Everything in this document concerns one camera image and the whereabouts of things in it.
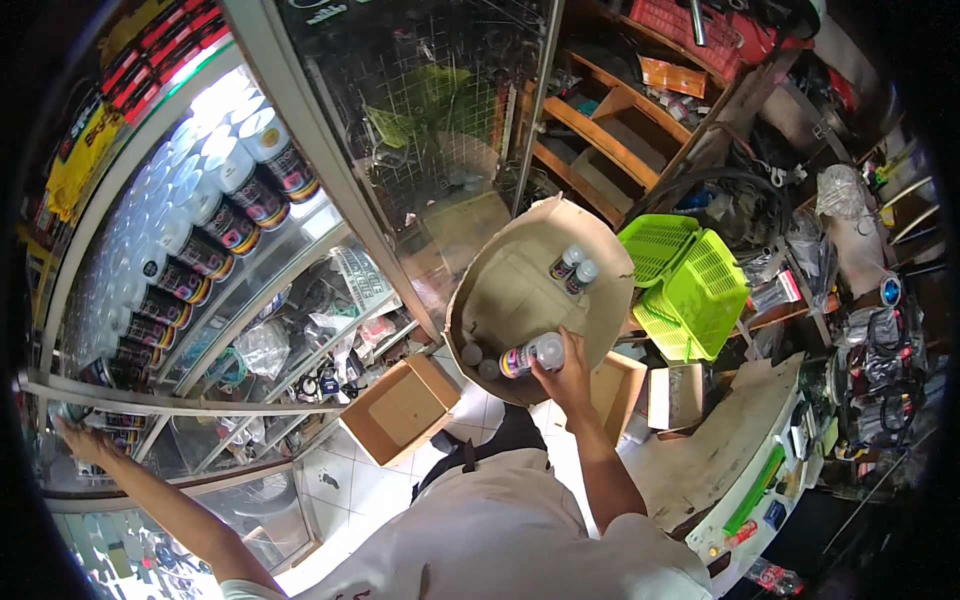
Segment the green plastic basket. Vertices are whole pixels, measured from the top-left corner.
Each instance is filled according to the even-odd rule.
[[[698,231],[692,217],[660,214],[640,215],[620,231],[616,237],[634,260],[636,287],[652,287],[668,276]]]
[[[714,231],[705,229],[634,317],[669,360],[716,360],[747,302],[747,279]]]

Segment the white shirt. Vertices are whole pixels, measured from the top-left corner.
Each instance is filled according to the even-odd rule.
[[[546,452],[501,452],[452,468],[297,600],[711,598],[707,569],[643,515],[618,516],[591,539]],[[225,600],[278,600],[240,580]]]

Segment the hand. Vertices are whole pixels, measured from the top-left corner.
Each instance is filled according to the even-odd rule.
[[[120,456],[120,448],[103,431],[69,423],[61,417],[55,419],[57,434],[70,446],[77,458],[85,463],[103,467],[108,459]]]
[[[543,386],[553,401],[564,411],[568,420],[587,416],[595,409],[590,404],[590,370],[587,368],[586,340],[560,327],[564,338],[564,367],[558,372],[544,369],[533,361],[534,377]]]

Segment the open cardboard box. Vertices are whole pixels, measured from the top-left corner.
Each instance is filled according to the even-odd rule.
[[[672,389],[671,373],[678,377]],[[651,429],[686,429],[703,419],[704,367],[700,363],[651,369],[646,389],[647,423]]]
[[[548,274],[570,244],[579,244],[600,271],[578,296]],[[467,341],[494,358],[563,325],[586,338],[587,364],[594,369],[613,347],[633,291],[634,263],[610,228],[558,196],[535,203],[473,259],[447,309],[444,339],[467,379],[507,402],[529,406],[547,398],[537,379],[483,379],[460,360]]]
[[[620,442],[627,427],[646,374],[646,365],[616,352],[607,352],[600,366],[590,372],[590,404],[597,409],[613,445]],[[565,417],[556,424],[566,427]]]
[[[460,399],[423,354],[393,365],[340,414],[340,425],[381,467],[397,465],[450,420]]]

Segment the man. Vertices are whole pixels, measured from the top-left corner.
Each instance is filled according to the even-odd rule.
[[[534,376],[564,410],[577,441],[590,512],[557,481],[526,410],[508,406],[486,444],[443,434],[442,459],[404,513],[373,533],[309,600],[467,598],[711,598],[706,568],[647,518],[643,498],[589,399],[584,339],[561,328],[566,362]],[[226,600],[285,596],[243,542],[215,516],[91,432],[60,424],[81,458],[101,465],[171,536],[205,561]]]

